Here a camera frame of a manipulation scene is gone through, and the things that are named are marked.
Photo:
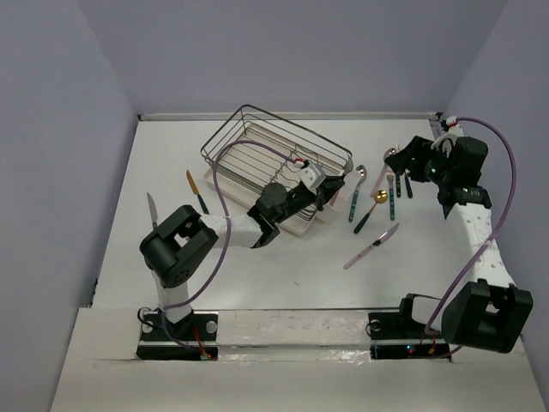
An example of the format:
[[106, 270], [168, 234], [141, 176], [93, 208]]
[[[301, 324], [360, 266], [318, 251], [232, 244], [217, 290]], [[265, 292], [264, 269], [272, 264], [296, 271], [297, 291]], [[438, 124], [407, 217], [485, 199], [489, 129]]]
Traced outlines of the silver spoon pink handle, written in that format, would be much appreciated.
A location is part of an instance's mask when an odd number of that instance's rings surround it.
[[[383, 160], [385, 161], [388, 157], [390, 157], [391, 155], [394, 155], [397, 152], [398, 152], [398, 149], [396, 147], [389, 148], [384, 153]], [[382, 169], [381, 169], [380, 173], [378, 174], [377, 179], [375, 181], [375, 184], [373, 185], [373, 188], [371, 190], [371, 197], [376, 196], [377, 192], [380, 190], [380, 186], [381, 186], [381, 183], [382, 183], [384, 177], [386, 176], [387, 169], [388, 169], [388, 166], [387, 166], [386, 162], [384, 162], [383, 166], [382, 166]]]

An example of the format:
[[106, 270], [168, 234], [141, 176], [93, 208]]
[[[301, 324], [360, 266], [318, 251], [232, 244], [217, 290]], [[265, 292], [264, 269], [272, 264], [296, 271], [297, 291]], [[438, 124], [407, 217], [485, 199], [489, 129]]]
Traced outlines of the silver fork teal handle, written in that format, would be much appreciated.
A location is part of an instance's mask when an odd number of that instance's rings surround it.
[[395, 174], [392, 170], [388, 169], [386, 172], [386, 179], [389, 187], [389, 218], [395, 220]]

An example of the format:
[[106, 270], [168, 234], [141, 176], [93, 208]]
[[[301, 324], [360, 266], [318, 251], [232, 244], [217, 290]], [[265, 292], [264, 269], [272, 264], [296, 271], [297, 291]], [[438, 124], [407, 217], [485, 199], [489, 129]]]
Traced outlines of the gold knife green handle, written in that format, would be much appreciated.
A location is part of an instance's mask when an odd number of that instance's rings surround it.
[[191, 191], [193, 192], [193, 194], [196, 196], [200, 206], [201, 206], [201, 209], [202, 209], [202, 212], [206, 215], [209, 214], [209, 210], [208, 210], [208, 207], [207, 207], [207, 204], [205, 203], [200, 191], [198, 190], [198, 187], [196, 185], [196, 182], [192, 176], [192, 174], [190, 173], [189, 170], [186, 171], [186, 178], [187, 178], [187, 181], [189, 183], [189, 186], [190, 186], [190, 189]]

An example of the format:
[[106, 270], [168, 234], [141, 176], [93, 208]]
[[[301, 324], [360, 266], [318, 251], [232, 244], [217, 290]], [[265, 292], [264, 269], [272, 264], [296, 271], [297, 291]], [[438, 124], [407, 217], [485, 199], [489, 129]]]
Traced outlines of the gold fork green handle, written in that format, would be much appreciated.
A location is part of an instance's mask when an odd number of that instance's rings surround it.
[[410, 180], [407, 173], [404, 174], [404, 181], [405, 181], [407, 197], [408, 198], [413, 198], [413, 189], [412, 189], [412, 186], [411, 186], [411, 180]]

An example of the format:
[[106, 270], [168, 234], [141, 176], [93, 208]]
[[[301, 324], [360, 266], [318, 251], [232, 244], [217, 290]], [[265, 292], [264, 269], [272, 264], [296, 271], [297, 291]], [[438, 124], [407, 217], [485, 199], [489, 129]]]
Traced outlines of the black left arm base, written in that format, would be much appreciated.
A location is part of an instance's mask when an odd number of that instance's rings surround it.
[[171, 323], [160, 309], [142, 307], [137, 320], [141, 324], [136, 358], [142, 361], [216, 361], [219, 313], [192, 311]]

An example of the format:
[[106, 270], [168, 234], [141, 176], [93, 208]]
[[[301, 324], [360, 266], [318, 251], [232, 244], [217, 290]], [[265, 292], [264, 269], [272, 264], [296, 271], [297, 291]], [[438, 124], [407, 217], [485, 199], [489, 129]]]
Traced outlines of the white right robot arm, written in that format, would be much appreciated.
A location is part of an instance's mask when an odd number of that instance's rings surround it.
[[513, 281], [495, 240], [492, 202], [479, 184], [487, 155], [487, 145], [473, 137], [432, 142], [416, 136], [385, 159], [395, 174], [437, 186], [437, 200], [462, 264], [441, 298], [415, 297], [413, 307], [395, 315], [395, 327], [403, 336], [425, 328], [440, 333], [448, 344], [506, 354], [514, 348], [534, 302], [531, 293]]

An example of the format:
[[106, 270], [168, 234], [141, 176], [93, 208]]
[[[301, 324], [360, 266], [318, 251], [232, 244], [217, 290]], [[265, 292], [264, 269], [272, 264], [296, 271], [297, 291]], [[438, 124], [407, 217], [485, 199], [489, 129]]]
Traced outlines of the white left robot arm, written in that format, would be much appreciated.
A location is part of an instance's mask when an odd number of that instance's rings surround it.
[[205, 287], [189, 296], [187, 281], [213, 249], [221, 249], [220, 258], [205, 286], [220, 270], [230, 247], [268, 245], [280, 234], [280, 223], [311, 205], [323, 209], [344, 185], [342, 176], [328, 176], [313, 189], [301, 182], [287, 190], [274, 182], [264, 186], [255, 204], [242, 215], [201, 215], [190, 205], [172, 212], [139, 246], [146, 266], [154, 273], [162, 331], [172, 339], [188, 333], [190, 303]]

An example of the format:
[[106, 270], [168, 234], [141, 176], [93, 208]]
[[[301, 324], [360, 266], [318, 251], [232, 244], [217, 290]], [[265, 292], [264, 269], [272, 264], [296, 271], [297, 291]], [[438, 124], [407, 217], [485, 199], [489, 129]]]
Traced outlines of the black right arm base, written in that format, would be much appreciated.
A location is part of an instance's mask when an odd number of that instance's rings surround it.
[[[451, 360], [450, 346], [439, 332], [426, 335], [425, 320], [413, 319], [415, 303], [424, 295], [407, 294], [397, 308], [376, 309], [368, 314], [365, 334], [370, 338], [373, 361], [442, 358]], [[428, 303], [437, 299], [426, 296]]]

